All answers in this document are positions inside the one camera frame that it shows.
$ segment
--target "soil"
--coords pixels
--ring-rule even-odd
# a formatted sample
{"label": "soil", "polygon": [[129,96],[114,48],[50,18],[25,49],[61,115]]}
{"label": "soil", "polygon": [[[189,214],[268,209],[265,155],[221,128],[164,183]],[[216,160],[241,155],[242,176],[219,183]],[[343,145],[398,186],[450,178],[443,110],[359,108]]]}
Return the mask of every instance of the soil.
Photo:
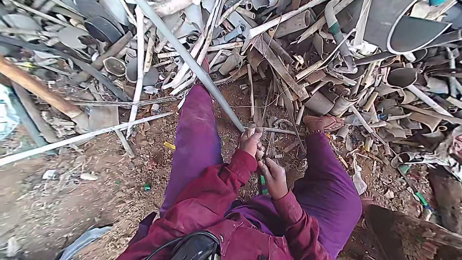
{"label": "soil", "polygon": [[[249,108],[239,107],[249,105],[249,95],[239,88],[242,83],[245,82],[222,85],[220,90],[229,104],[235,107],[239,119],[250,125],[253,119]],[[268,85],[269,81],[256,82],[255,95],[258,96]],[[170,111],[177,104],[162,104],[161,111]],[[214,107],[222,139],[222,156],[225,162],[230,162],[240,133],[217,103],[214,103]],[[119,113],[124,118],[129,110],[120,109]],[[139,111],[138,117],[146,113],[147,109]],[[273,104],[267,113],[276,118],[289,119],[285,109]],[[125,154],[115,133],[108,133],[80,145],[83,154],[65,149],[52,158],[38,155],[1,167],[0,248],[5,247],[8,239],[15,237],[20,246],[17,259],[54,259],[87,229],[111,225],[109,232],[80,250],[74,258],[115,259],[127,247],[140,220],[152,211],[158,212],[162,205],[174,151],[163,143],[174,144],[177,121],[176,114],[137,125],[134,128],[136,135],[129,141],[136,153],[134,159]],[[283,124],[281,128],[290,130]],[[265,134],[262,138],[264,147],[268,146],[268,140],[269,134]],[[306,169],[306,160],[299,146],[288,153],[283,152],[295,141],[295,136],[286,134],[277,134],[275,138],[276,151],[283,155],[278,161],[286,169],[289,186],[293,186],[293,182],[302,177]],[[19,126],[1,143],[0,152],[21,152],[34,147],[32,143]],[[338,148],[335,149],[338,156],[349,160],[345,157],[347,151],[343,143],[334,142],[333,145]],[[374,192],[381,205],[406,214],[420,215],[419,203],[389,163],[380,163],[370,156],[358,156],[358,161],[368,189]],[[45,171],[50,169],[56,169],[55,176],[42,179]],[[94,174],[98,179],[82,180],[82,173]],[[417,188],[432,203],[432,191],[425,174],[424,167],[413,167],[411,170]],[[393,192],[393,198],[384,196],[388,190]],[[239,197],[246,201],[257,194],[258,176],[255,173],[247,185],[240,189]],[[380,259],[374,251],[374,243],[368,242],[370,240],[371,237],[363,228],[355,228],[342,256],[367,259],[365,256],[369,255]]]}

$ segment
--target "bamboo stick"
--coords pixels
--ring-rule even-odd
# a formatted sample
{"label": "bamboo stick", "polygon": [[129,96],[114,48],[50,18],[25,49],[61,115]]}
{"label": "bamboo stick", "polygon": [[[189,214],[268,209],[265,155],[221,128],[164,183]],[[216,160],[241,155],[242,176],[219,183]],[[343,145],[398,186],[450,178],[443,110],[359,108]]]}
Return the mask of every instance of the bamboo stick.
{"label": "bamboo stick", "polygon": [[250,82],[250,116],[253,117],[255,114],[254,82],[252,80],[252,67],[250,64],[247,64],[247,75]]}

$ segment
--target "wire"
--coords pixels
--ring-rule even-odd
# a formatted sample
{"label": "wire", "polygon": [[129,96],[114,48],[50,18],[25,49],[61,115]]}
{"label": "wire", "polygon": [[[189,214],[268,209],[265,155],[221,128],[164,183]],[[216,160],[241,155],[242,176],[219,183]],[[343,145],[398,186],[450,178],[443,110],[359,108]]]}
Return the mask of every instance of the wire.
{"label": "wire", "polygon": [[157,248],[156,251],[154,251],[152,254],[150,254],[150,255],[146,258],[146,260],[149,260],[155,253],[157,253],[157,252],[159,252],[160,250],[162,250],[162,249],[168,247],[169,245],[172,245],[173,243],[176,243],[176,242],[180,241],[182,238],[183,238],[183,237],[175,238],[174,240],[172,240],[172,241],[170,241],[170,242],[164,244],[163,246]]}
{"label": "wire", "polygon": [[[172,245],[172,244],[174,244],[174,243],[176,243],[176,242],[179,242],[179,241],[181,241],[181,240],[186,241],[187,239],[189,239],[190,237],[192,237],[192,236],[194,236],[194,235],[206,235],[206,236],[210,237],[210,238],[215,242],[215,247],[214,247],[215,250],[214,250],[214,252],[213,252],[213,254],[215,254],[217,245],[220,244],[220,242],[218,241],[218,238],[215,237],[214,235],[212,235],[212,234],[209,233],[209,232],[206,232],[206,231],[198,231],[198,232],[191,233],[191,234],[189,234],[189,235],[177,237],[177,238],[175,238],[174,240],[172,240],[172,241],[170,241],[170,242],[164,244],[163,246],[157,248],[154,252],[152,252],[152,253],[146,258],[146,260],[149,260],[155,253],[159,252],[160,250],[162,250],[162,249],[164,249],[164,248],[166,248],[166,247],[168,247],[168,246],[170,246],[170,245]],[[175,246],[175,248],[173,249],[173,252],[175,252],[181,245],[182,245],[182,243],[177,244],[177,245]]]}

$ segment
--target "white pvc pipe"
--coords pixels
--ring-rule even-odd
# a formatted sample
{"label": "white pvc pipe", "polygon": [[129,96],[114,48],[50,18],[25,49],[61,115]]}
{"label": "white pvc pipe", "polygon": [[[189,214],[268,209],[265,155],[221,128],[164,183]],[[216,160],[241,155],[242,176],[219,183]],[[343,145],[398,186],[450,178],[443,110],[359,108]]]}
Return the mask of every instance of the white pvc pipe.
{"label": "white pvc pipe", "polygon": [[223,95],[221,94],[220,90],[217,86],[213,83],[210,76],[204,71],[204,69],[197,64],[196,60],[191,56],[191,54],[184,48],[184,46],[178,41],[178,39],[171,33],[171,31],[167,28],[164,22],[160,19],[160,17],[156,14],[156,12],[146,3],[145,0],[136,0],[138,6],[143,10],[146,16],[155,24],[157,29],[166,37],[169,42],[173,45],[173,47],[178,51],[181,55],[183,60],[186,64],[191,68],[194,74],[202,81],[204,86],[210,92],[210,94],[216,99],[216,101],[220,104],[223,108],[225,113],[230,117],[231,121],[236,125],[239,131],[244,132],[244,126],[242,125],[239,118],[237,118],[234,111],[231,109],[228,102],[225,100]]}
{"label": "white pvc pipe", "polygon": [[442,106],[438,105],[438,103],[436,103],[435,101],[433,101],[429,96],[425,95],[425,93],[423,93],[420,89],[418,89],[416,86],[414,85],[409,85],[407,86],[407,89],[409,91],[411,91],[416,97],[418,97],[419,99],[421,99],[422,101],[424,101],[427,105],[429,105],[431,108],[433,108],[436,112],[442,114],[442,115],[446,115],[446,116],[450,116],[450,117],[454,117],[453,115],[451,115],[451,113],[447,112]]}
{"label": "white pvc pipe", "polygon": [[83,135],[75,136],[75,137],[72,137],[72,138],[69,138],[69,139],[66,139],[66,140],[62,140],[62,141],[59,141],[59,142],[54,142],[54,143],[51,143],[51,144],[48,144],[48,145],[45,145],[45,146],[41,146],[41,147],[38,147],[38,148],[35,148],[35,149],[31,149],[31,150],[19,153],[19,154],[3,157],[3,158],[0,159],[0,166],[11,163],[11,162],[14,162],[14,161],[19,161],[21,159],[24,159],[24,158],[27,158],[27,157],[30,157],[30,156],[41,154],[41,153],[44,153],[46,151],[50,151],[50,150],[53,150],[53,149],[56,149],[56,148],[59,148],[59,147],[74,143],[74,142],[79,142],[79,141],[82,141],[82,140],[85,140],[85,139],[88,139],[88,138],[91,138],[91,137],[94,137],[94,136],[98,136],[100,134],[108,133],[108,132],[115,131],[115,130],[122,130],[122,129],[130,126],[130,125],[140,124],[140,123],[148,122],[148,121],[151,121],[151,120],[154,120],[154,119],[163,118],[163,117],[172,115],[174,113],[175,112],[172,111],[172,112],[167,112],[167,113],[163,113],[163,114],[160,114],[160,115],[155,115],[155,116],[151,116],[151,117],[147,117],[147,118],[138,119],[138,120],[135,120],[133,122],[127,122],[127,123],[123,123],[123,124],[118,124],[118,125],[115,125],[115,126],[99,129],[99,130],[96,130],[96,131],[93,131],[93,132],[90,132],[90,133],[86,133],[86,134],[83,134]]}

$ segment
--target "wooden plank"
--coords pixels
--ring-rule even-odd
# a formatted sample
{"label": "wooden plank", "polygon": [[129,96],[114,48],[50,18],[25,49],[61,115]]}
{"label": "wooden plank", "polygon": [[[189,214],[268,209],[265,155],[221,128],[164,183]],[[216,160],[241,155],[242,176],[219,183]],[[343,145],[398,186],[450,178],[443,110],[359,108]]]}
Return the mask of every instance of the wooden plank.
{"label": "wooden plank", "polygon": [[306,89],[299,84],[290,76],[287,69],[279,61],[277,56],[274,54],[271,48],[268,48],[268,44],[261,39],[258,39],[255,42],[255,48],[268,60],[269,64],[274,68],[274,70],[281,76],[281,78],[287,83],[287,85],[297,94],[299,97],[298,100],[304,100],[309,97]]}

